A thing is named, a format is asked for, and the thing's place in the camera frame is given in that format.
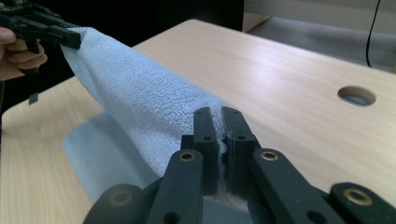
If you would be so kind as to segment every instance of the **terry cloth towel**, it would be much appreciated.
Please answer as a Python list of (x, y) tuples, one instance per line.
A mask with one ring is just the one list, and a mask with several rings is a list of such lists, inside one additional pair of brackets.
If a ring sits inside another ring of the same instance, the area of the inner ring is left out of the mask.
[(157, 175), (180, 149), (181, 135), (192, 134), (195, 110), (209, 106), (219, 138), (223, 135), (225, 104), (219, 98), (93, 28), (72, 30), (82, 43), (78, 50), (63, 47), (64, 57)]
[[(117, 184), (143, 189), (159, 177), (149, 168), (121, 126), (107, 112), (77, 126), (62, 141), (78, 179), (93, 202)], [(253, 220), (246, 209), (204, 197), (202, 223), (244, 223)]]

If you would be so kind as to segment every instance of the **black clamp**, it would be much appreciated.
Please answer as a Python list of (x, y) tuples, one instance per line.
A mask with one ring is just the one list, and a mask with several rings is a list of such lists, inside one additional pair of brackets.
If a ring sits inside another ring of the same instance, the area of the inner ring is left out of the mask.
[[(222, 115), (227, 191), (247, 200), (255, 224), (396, 223), (396, 209), (371, 190), (353, 183), (335, 184), (329, 194), (316, 189), (281, 152), (261, 148), (239, 111), (223, 107)], [(84, 224), (201, 223), (203, 196), (217, 193), (219, 144), (208, 107), (195, 111), (193, 125), (162, 178), (145, 189), (108, 189)]]
[[(47, 7), (26, 0), (3, 0), (0, 3), (0, 26), (10, 29), (17, 38), (23, 39), (29, 51), (38, 54), (37, 39), (79, 49), (79, 33), (67, 28), (75, 24), (61, 19), (59, 14)], [(35, 74), (37, 68), (23, 70), (26, 75)]]

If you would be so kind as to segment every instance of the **human hand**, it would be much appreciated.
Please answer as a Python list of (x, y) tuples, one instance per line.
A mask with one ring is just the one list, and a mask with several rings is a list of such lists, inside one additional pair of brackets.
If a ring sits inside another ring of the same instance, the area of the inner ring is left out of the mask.
[(27, 50), (23, 40), (7, 28), (0, 27), (0, 81), (21, 77), (21, 69), (32, 69), (47, 61), (43, 47), (38, 44), (39, 53)]

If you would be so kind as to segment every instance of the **floor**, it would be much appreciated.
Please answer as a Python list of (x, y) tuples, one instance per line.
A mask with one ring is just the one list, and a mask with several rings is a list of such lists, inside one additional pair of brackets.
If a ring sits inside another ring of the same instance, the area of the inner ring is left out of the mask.
[[(369, 31), (271, 17), (247, 33), (367, 65), (365, 55)], [(369, 60), (373, 68), (396, 74), (396, 35), (373, 32)]]

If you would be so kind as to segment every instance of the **light wood tabletop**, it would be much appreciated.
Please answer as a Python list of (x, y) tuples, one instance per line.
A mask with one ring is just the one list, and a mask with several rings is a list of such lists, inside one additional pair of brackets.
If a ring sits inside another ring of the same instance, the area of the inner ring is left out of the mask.
[[(135, 49), (240, 110), (263, 147), (325, 191), (361, 184), (396, 205), (396, 77), (201, 21)], [(373, 104), (347, 104), (341, 93)], [(82, 223), (92, 206), (61, 147), (99, 113), (75, 77), (3, 116), (0, 223)]]

